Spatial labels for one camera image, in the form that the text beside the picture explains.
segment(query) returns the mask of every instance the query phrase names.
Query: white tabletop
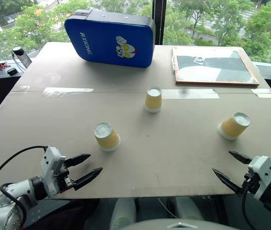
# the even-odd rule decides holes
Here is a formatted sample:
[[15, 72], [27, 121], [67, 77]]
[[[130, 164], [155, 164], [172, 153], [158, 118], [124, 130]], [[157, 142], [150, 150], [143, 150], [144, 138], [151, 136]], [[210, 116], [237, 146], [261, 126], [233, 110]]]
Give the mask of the white tabletop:
[[[271, 98], [258, 97], [250, 88], [176, 86], [170, 60], [171, 47], [156, 46], [146, 69], [90, 63], [69, 43], [47, 43], [0, 106], [0, 164], [33, 145], [55, 146], [67, 157], [90, 153], [85, 163], [70, 169], [70, 178], [100, 166], [101, 174], [58, 198], [232, 193], [212, 168], [242, 184], [247, 167], [228, 150], [271, 157]], [[269, 89], [251, 68], [258, 88]], [[219, 98], [165, 99], [161, 112], [150, 114], [143, 105], [153, 85], [214, 89]], [[93, 91], [50, 95], [43, 93], [47, 87]], [[237, 111], [246, 113], [251, 125], [237, 140], [223, 139], [217, 125]], [[99, 122], [111, 123], [120, 135], [115, 152], [98, 148], [93, 127]], [[0, 172], [0, 185], [39, 176], [42, 155], [32, 150], [13, 159]]]

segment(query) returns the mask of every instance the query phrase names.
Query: small object on desk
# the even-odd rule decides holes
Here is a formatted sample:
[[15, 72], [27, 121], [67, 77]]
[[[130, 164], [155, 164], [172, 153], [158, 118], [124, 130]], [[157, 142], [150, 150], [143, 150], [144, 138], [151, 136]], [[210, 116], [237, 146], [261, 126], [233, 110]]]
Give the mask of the small object on desk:
[[193, 62], [202, 65], [204, 62], [204, 58], [203, 57], [196, 57]]
[[157, 86], [150, 87], [146, 93], [144, 108], [150, 113], [157, 113], [162, 108], [162, 93]]
[[99, 123], [94, 127], [94, 135], [99, 147], [105, 152], [116, 150], [120, 144], [120, 136], [109, 123]]
[[28, 57], [28, 55], [25, 53], [22, 47], [17, 46], [12, 49], [12, 58], [14, 59], [14, 54], [17, 56], [17, 58], [21, 61], [21, 63], [26, 67], [26, 69], [31, 64], [31, 59]]
[[222, 122], [217, 130], [219, 134], [228, 139], [235, 140], [250, 125], [250, 118], [244, 113], [235, 113]]
[[0, 63], [0, 70], [5, 69], [5, 68], [7, 68], [7, 67], [11, 67], [11, 65], [8, 65], [6, 61]]
[[12, 75], [18, 73], [18, 71], [16, 70], [16, 68], [11, 68], [11, 69], [8, 69], [8, 70], [7, 70], [7, 73], [8, 73], [10, 76], [12, 76]]

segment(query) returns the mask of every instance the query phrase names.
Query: white tape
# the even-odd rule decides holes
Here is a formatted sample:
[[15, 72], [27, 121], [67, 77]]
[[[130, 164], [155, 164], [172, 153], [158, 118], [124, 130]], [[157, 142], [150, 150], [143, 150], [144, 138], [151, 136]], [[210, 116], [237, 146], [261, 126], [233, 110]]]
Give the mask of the white tape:
[[88, 88], [59, 88], [59, 87], [46, 87], [43, 91], [43, 95], [46, 96], [62, 96], [67, 93], [80, 93], [80, 92], [92, 92], [94, 89]]
[[252, 92], [260, 98], [271, 98], [271, 89], [252, 89]]
[[213, 89], [162, 90], [163, 99], [215, 99], [219, 98]]
[[29, 91], [29, 89], [30, 89], [29, 85], [16, 85], [13, 88], [13, 91], [14, 92], [27, 92], [27, 91]]

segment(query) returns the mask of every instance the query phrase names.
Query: yellow paper cup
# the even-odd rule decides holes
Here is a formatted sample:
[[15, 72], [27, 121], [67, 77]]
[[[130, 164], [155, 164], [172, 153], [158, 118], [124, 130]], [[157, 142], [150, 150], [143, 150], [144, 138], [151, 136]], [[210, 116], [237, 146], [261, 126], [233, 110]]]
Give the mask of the yellow paper cup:
[[150, 113], [157, 113], [162, 108], [161, 89], [157, 86], [147, 90], [144, 108]]
[[116, 150], [120, 144], [121, 139], [112, 125], [109, 123], [99, 123], [94, 127], [94, 135], [97, 140], [99, 147], [106, 152]]
[[250, 125], [250, 118], [244, 113], [235, 113], [218, 126], [219, 134], [228, 139], [235, 140]]

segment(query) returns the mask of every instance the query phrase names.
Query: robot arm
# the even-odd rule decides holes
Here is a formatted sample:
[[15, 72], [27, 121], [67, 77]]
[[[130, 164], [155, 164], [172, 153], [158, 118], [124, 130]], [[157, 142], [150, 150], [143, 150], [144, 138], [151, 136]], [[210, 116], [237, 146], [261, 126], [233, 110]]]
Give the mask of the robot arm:
[[95, 179], [102, 168], [92, 170], [74, 181], [68, 177], [68, 167], [78, 165], [90, 155], [81, 154], [66, 160], [55, 147], [48, 147], [41, 160], [42, 175], [0, 188], [0, 230], [19, 230], [26, 220], [27, 210], [46, 197], [53, 198], [70, 188], [80, 189]]
[[222, 172], [213, 169], [217, 177], [238, 196], [242, 196], [248, 189], [254, 194], [255, 199], [261, 201], [264, 207], [271, 211], [271, 159], [266, 156], [256, 156], [252, 159], [235, 151], [229, 151], [229, 153], [243, 164], [248, 164], [248, 172], [244, 175], [242, 187], [234, 184]]

